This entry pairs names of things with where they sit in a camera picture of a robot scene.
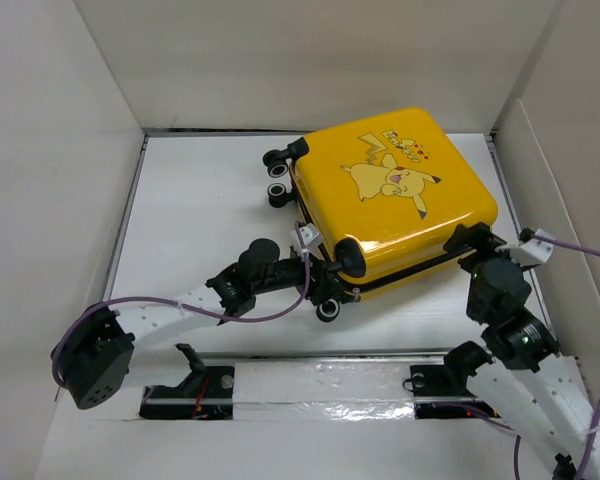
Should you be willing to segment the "yellow hard-shell suitcase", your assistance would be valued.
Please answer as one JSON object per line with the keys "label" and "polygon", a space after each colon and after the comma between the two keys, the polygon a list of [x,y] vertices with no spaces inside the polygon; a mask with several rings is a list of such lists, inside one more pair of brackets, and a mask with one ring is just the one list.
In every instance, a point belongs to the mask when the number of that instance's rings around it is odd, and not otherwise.
{"label": "yellow hard-shell suitcase", "polygon": [[[298,205],[323,237],[318,259],[344,252],[339,273],[353,302],[398,286],[462,253],[444,243],[455,228],[490,227],[498,206],[487,186],[424,109],[405,109],[305,134],[263,156],[269,203]],[[323,322],[344,304],[315,305]]]}

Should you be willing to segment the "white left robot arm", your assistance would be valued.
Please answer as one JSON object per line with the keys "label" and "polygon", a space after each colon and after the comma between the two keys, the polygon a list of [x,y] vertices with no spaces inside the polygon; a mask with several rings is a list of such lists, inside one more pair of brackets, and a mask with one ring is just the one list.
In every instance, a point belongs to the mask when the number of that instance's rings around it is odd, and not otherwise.
{"label": "white left robot arm", "polygon": [[337,275],[359,265],[344,252],[320,260],[306,246],[283,259],[274,241],[257,239],[235,263],[179,297],[121,297],[88,307],[51,352],[53,379],[79,409],[94,408],[123,385],[135,352],[195,328],[251,323],[257,296],[276,290],[296,290],[296,305],[333,303]]}

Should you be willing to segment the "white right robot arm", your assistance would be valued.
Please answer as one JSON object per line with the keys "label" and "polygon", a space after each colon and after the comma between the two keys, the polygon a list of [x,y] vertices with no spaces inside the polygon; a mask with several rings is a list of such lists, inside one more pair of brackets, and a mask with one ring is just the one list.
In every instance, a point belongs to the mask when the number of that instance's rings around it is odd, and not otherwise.
{"label": "white right robot arm", "polygon": [[597,402],[569,375],[557,339],[526,306],[527,271],[555,248],[600,258],[600,251],[525,228],[509,244],[479,223],[458,226],[444,249],[462,253],[469,273],[469,319],[483,326],[483,342],[467,341],[444,358],[442,381],[492,407],[532,448],[554,479],[600,479],[600,395]]}

